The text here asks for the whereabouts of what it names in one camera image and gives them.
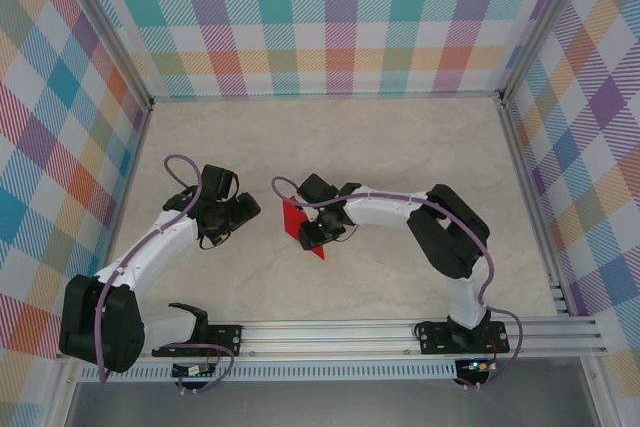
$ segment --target plaid wallpaper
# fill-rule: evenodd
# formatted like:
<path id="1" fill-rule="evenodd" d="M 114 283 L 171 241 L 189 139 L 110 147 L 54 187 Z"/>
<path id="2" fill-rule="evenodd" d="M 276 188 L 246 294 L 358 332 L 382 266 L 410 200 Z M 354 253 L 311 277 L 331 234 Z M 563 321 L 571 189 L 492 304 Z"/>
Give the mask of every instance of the plaid wallpaper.
<path id="1" fill-rule="evenodd" d="M 513 71 L 513 68 L 516 65 L 516 62 L 520 58 L 520 53 L 522 52 L 522 49 L 527 44 L 527 42 L 529 42 L 529 39 L 531 38 L 531 34 L 533 33 L 533 28 L 536 26 L 542 12 L 544 12 L 547 2 L 548 0 L 537 0 L 535 7 L 531 11 L 529 18 L 527 19 L 524 29 L 522 29 L 520 37 L 518 38 L 518 42 L 515 48 L 513 49 L 511 56 L 509 57 L 507 66 L 502 72 L 502 76 L 500 77 L 500 81 L 498 82 L 498 85 L 495 90 L 504 90 L 505 85 L 509 80 L 509 76 L 511 75 L 511 72 Z"/>
<path id="2" fill-rule="evenodd" d="M 97 269 L 143 109 L 76 0 L 0 0 L 0 426 L 30 426 L 66 281 Z"/>
<path id="3" fill-rule="evenodd" d="M 539 11 L 535 0 L 103 4 L 150 90 L 174 97 L 493 91 Z"/>
<path id="4" fill-rule="evenodd" d="M 640 425 L 640 0 L 570 0 L 514 116 L 571 293 Z"/>

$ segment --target marble floor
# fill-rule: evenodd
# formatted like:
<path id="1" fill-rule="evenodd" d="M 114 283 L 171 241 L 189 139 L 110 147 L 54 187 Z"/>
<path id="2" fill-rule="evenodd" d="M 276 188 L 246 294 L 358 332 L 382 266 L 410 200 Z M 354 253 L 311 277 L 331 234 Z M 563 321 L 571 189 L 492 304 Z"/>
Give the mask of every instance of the marble floor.
<path id="1" fill-rule="evenodd" d="M 363 226 L 326 260 L 283 230 L 270 180 L 316 172 L 399 192 L 450 185 L 491 229 L 496 278 L 486 300 L 522 316 L 555 315 L 533 232 L 493 101 L 488 98 L 248 100 L 158 104 L 126 206 L 115 254 L 152 224 L 178 186 L 171 153 L 238 173 L 262 213 L 224 245 L 178 256 L 142 299 L 143 314 L 169 302 L 220 321 L 437 318 L 447 279 L 408 231 Z M 193 174 L 185 165 L 176 172 Z"/>

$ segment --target red object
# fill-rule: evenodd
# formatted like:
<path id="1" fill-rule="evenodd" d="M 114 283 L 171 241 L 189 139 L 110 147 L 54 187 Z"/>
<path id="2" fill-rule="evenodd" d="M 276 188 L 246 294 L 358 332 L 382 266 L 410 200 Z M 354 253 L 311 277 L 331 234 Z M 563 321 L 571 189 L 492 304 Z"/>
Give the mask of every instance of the red object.
<path id="1" fill-rule="evenodd" d="M 304 211 L 299 210 L 295 205 L 291 205 L 289 202 L 282 201 L 282 212 L 284 213 L 284 231 L 294 239 L 298 240 L 298 231 L 300 230 L 300 224 L 309 220 L 307 214 Z M 324 247 L 321 245 L 316 247 L 311 252 L 316 254 L 322 260 L 324 260 Z"/>

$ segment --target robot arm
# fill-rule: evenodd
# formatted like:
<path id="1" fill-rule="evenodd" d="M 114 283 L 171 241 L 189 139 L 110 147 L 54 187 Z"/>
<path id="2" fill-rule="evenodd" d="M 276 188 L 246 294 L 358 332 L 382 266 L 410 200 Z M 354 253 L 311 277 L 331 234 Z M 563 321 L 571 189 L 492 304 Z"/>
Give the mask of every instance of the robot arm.
<path id="1" fill-rule="evenodd" d="M 348 183 L 342 189 L 329 185 L 312 174 L 298 188 L 304 201 L 318 203 L 345 195 L 358 198 L 329 205 L 311 212 L 313 220 L 300 226 L 299 241 L 305 250 L 338 239 L 345 226 L 384 225 L 409 230 L 418 241 L 427 259 L 450 281 L 451 309 L 449 319 L 462 329 L 482 329 L 489 321 L 486 306 L 478 301 L 482 284 L 488 276 L 488 266 L 477 245 L 456 224 L 441 224 L 444 216 L 418 202 L 389 200 L 362 194 L 394 194 Z M 486 245 L 487 225 L 446 185 L 436 185 L 429 192 L 400 194 L 413 199 L 426 199 L 454 214 Z"/>
<path id="2" fill-rule="evenodd" d="M 66 287 L 60 331 L 60 351 L 96 363 L 94 319 L 102 289 L 115 270 L 121 275 L 113 282 L 103 308 L 102 350 L 105 367 L 124 372 L 142 352 L 171 343 L 202 340 L 208 319 L 206 312 L 183 304 L 170 315 L 143 320 L 138 301 L 160 277 L 171 261 L 186 247 L 208 238 L 213 246 L 224 242 L 231 232 L 260 213 L 260 207 L 248 193 L 229 195 L 235 173 L 206 165 L 202 171 L 202 192 L 189 213 L 175 224 L 161 226 L 174 219 L 192 201 L 195 187 L 187 187 L 163 206 L 157 220 L 141 237 L 159 231 L 144 245 L 134 244 L 125 254 L 98 271 L 94 277 L 77 275 Z M 129 265 L 122 260 L 137 249 Z"/>

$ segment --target purple cable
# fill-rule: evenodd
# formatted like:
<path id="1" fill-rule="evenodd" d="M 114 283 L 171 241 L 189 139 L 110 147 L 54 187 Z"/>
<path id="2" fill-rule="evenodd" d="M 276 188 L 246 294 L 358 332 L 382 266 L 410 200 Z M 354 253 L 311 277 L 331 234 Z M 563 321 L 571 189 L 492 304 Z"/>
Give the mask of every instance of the purple cable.
<path id="1" fill-rule="evenodd" d="M 402 195 L 402 194 L 387 194 L 387 193 L 381 193 L 381 192 L 371 192 L 371 193 L 343 195 L 341 197 L 335 197 L 331 200 L 325 200 L 324 202 L 316 202 L 313 204 L 310 204 L 307 202 L 299 202 L 299 201 L 288 198 L 286 195 L 280 192 L 280 190 L 276 185 L 278 181 L 286 182 L 287 184 L 292 186 L 294 189 L 296 189 L 296 191 L 298 190 L 298 185 L 293 180 L 288 179 L 287 177 L 277 176 L 271 179 L 271 188 L 273 189 L 275 194 L 285 202 L 288 202 L 291 205 L 295 205 L 296 207 L 311 207 L 314 209 L 319 209 L 321 207 L 327 207 L 328 205 L 342 202 L 344 200 L 366 199 L 366 198 L 399 200 L 402 202 L 416 202 L 418 204 L 426 205 L 427 207 L 440 212 L 442 215 L 446 216 L 451 222 L 453 222 L 458 227 L 460 227 L 462 231 L 465 234 L 467 234 L 469 238 L 473 240 L 473 242 L 478 246 L 478 249 L 480 249 L 480 252 L 482 252 L 482 255 L 485 257 L 485 259 L 487 259 L 487 265 L 489 266 L 489 275 L 487 277 L 487 280 L 484 281 L 484 283 L 482 284 L 482 287 L 480 287 L 480 292 L 478 292 L 478 302 L 480 302 L 480 304 L 485 306 L 488 310 L 491 310 L 498 314 L 503 314 L 503 315 L 508 315 L 510 317 L 513 317 L 513 320 L 516 322 L 516 325 L 518 326 L 518 342 L 516 344 L 516 349 L 513 356 L 509 359 L 509 361 L 507 362 L 507 365 L 505 365 L 500 375 L 489 380 L 484 385 L 486 387 L 491 384 L 495 384 L 499 379 L 504 377 L 504 374 L 513 366 L 513 363 L 515 362 L 515 360 L 518 358 L 518 355 L 520 354 L 520 350 L 522 349 L 522 341 L 524 340 L 524 328 L 522 327 L 522 322 L 520 321 L 518 316 L 513 312 L 509 312 L 508 310 L 504 310 L 504 309 L 497 309 L 495 307 L 491 307 L 490 305 L 485 304 L 484 293 L 486 292 L 487 288 L 489 287 L 489 284 L 491 284 L 491 282 L 493 281 L 493 278 L 495 277 L 495 265 L 493 263 L 493 258 L 491 257 L 491 255 L 489 254 L 489 251 L 487 250 L 487 247 L 482 243 L 482 241 L 478 238 L 478 236 L 474 234 L 473 231 L 465 225 L 464 222 L 462 222 L 459 218 L 457 218 L 447 209 L 441 207 L 440 205 L 434 202 L 430 202 L 426 199 L 410 197 L 408 195 Z"/>
<path id="2" fill-rule="evenodd" d="M 109 293 L 109 289 L 115 282 L 118 275 L 121 275 L 121 273 L 119 272 L 119 269 L 124 269 L 125 267 L 127 267 L 129 265 L 129 261 L 133 258 L 133 256 L 135 256 L 140 251 L 140 249 L 142 249 L 142 247 L 144 247 L 144 245 L 147 242 L 149 242 L 149 240 L 151 240 L 156 235 L 164 232 L 166 229 L 174 225 L 176 222 L 179 222 L 181 219 L 183 219 L 184 216 L 189 213 L 191 208 L 198 201 L 198 197 L 200 197 L 200 192 L 202 192 L 202 176 L 200 175 L 200 170 L 198 169 L 198 166 L 196 165 L 196 163 L 193 160 L 191 160 L 189 157 L 182 154 L 171 154 L 164 159 L 164 168 L 167 170 L 167 172 L 169 172 L 169 175 L 171 175 L 171 177 L 173 177 L 175 180 L 178 181 L 178 183 L 182 184 L 183 186 L 186 186 L 184 182 L 182 182 L 169 167 L 169 161 L 171 159 L 184 160 L 191 167 L 193 167 L 193 170 L 196 173 L 198 186 L 196 188 L 195 194 L 193 195 L 193 198 L 191 199 L 191 202 L 189 202 L 189 205 L 187 205 L 182 212 L 176 215 L 169 222 L 162 224 L 159 229 L 149 232 L 145 237 L 143 237 L 140 240 L 140 242 L 138 242 L 136 245 L 132 247 L 129 253 L 124 257 L 124 259 L 122 259 L 122 262 L 120 262 L 120 265 L 118 266 L 118 268 L 116 268 L 113 271 L 113 273 L 111 274 L 107 282 L 104 284 L 102 291 L 100 292 L 100 297 L 98 298 L 98 303 L 96 305 L 96 316 L 93 323 L 93 335 L 94 335 L 95 344 L 96 344 L 96 363 L 98 364 L 98 377 L 100 378 L 100 382 L 103 382 L 103 383 L 107 381 L 107 378 L 109 377 L 109 374 L 111 373 L 111 371 L 110 370 L 106 371 L 104 368 L 104 351 L 102 350 L 102 310 L 104 309 L 104 304 L 107 299 L 107 294 Z"/>
<path id="3" fill-rule="evenodd" d="M 231 372 L 231 369 L 233 368 L 233 364 L 234 364 L 235 359 L 236 359 L 235 356 L 233 355 L 233 352 L 231 352 L 231 350 L 227 349 L 226 347 L 223 347 L 222 345 L 216 345 L 216 344 L 169 344 L 169 345 L 165 345 L 165 348 L 168 348 L 168 349 L 193 349 L 193 348 L 197 348 L 197 349 L 213 349 L 213 350 L 217 350 L 218 352 L 224 352 L 231 359 L 231 361 L 229 362 L 229 366 L 226 369 L 224 369 L 224 372 L 222 373 L 222 375 L 220 377 L 218 377 L 216 380 L 212 380 L 211 382 L 207 382 L 205 384 L 205 386 L 202 387 L 201 389 L 187 389 L 186 387 L 184 387 L 182 385 L 182 377 L 180 377 L 178 379 L 178 387 L 180 387 L 182 389 L 182 392 L 188 392 L 190 394 L 197 394 L 198 392 L 206 392 L 207 390 L 212 389 L 213 387 L 218 385 L 220 382 L 222 382 L 222 379 L 224 379 Z"/>

